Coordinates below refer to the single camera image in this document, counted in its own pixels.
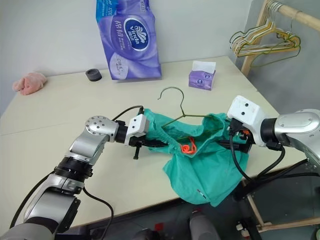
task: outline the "wooden clothes rack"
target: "wooden clothes rack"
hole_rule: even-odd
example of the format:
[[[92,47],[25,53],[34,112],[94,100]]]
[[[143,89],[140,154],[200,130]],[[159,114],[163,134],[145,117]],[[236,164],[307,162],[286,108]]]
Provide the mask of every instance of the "wooden clothes rack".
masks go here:
[[[261,26],[263,24],[265,24],[266,20],[267,20],[267,13],[265,11],[266,5],[268,3],[268,0],[264,0],[263,4],[262,4],[262,8],[256,23],[256,26]],[[279,13],[281,13],[283,16],[295,19],[296,21],[309,26],[310,28],[313,28],[317,31],[320,32],[320,19],[311,16],[309,14],[306,14],[300,10],[294,9],[290,6],[287,5],[282,5],[279,10]],[[245,75],[248,76],[249,71],[251,69],[251,63],[253,62],[255,58],[255,55],[250,55],[250,56],[246,56],[241,68],[241,72]]]

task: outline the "pink cloth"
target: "pink cloth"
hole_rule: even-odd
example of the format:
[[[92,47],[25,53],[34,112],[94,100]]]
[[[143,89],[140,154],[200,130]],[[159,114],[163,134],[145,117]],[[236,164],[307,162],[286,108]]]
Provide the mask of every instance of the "pink cloth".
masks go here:
[[[42,73],[31,72],[19,81],[15,81],[12,89],[16,92],[20,91],[21,95],[29,95],[42,89],[46,81],[47,79]]]

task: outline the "white table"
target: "white table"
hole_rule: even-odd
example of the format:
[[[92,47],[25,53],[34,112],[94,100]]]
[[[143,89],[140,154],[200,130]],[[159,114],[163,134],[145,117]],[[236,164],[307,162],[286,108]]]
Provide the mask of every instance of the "white table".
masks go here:
[[[212,91],[188,87],[192,61],[181,61],[162,64],[161,80],[117,82],[111,80],[108,70],[103,70],[103,79],[90,82],[81,72],[49,77],[42,90],[28,96],[17,94],[0,119],[0,235],[8,229],[25,195],[60,162],[91,116],[111,119],[130,106],[143,105],[154,112],[178,117],[181,115],[178,91],[170,89],[157,100],[161,90],[169,86],[183,90],[186,113],[225,113],[235,96],[242,95],[260,105],[270,117],[278,116],[228,57],[205,61],[216,62],[217,66]],[[136,114],[133,110],[120,119],[128,121]],[[202,119],[187,117],[182,121],[199,124]],[[93,176],[85,181],[87,190],[108,201],[116,215],[178,197],[162,170],[171,156],[142,148],[139,160],[133,160],[134,151],[120,143],[107,143],[93,168]],[[246,173],[256,175],[279,154],[253,146]],[[287,148],[284,160],[275,170],[303,158],[302,152]],[[109,217],[104,205],[84,193],[78,198],[81,205],[73,226]]]

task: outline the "tissue package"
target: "tissue package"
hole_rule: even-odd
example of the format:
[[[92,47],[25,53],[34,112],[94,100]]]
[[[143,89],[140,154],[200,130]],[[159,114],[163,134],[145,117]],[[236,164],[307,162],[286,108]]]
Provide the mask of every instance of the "tissue package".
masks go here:
[[[96,21],[113,80],[161,77],[149,0],[97,0]]]

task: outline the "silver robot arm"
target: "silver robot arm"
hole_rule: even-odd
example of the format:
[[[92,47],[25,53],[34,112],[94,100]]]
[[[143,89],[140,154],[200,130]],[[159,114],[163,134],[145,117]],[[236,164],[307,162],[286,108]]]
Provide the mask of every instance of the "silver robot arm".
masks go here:
[[[105,143],[129,145],[132,137],[141,137],[147,130],[148,120],[143,114],[132,118],[129,126],[104,116],[89,118],[81,135],[28,205],[23,223],[12,227],[0,240],[53,240],[56,233],[68,230],[81,202],[74,195],[92,176],[92,167]]]
[[[227,116],[249,129],[260,147],[281,143],[305,153],[307,159],[320,167],[320,110],[304,109],[277,118],[268,118],[261,107],[243,96],[237,96]]]

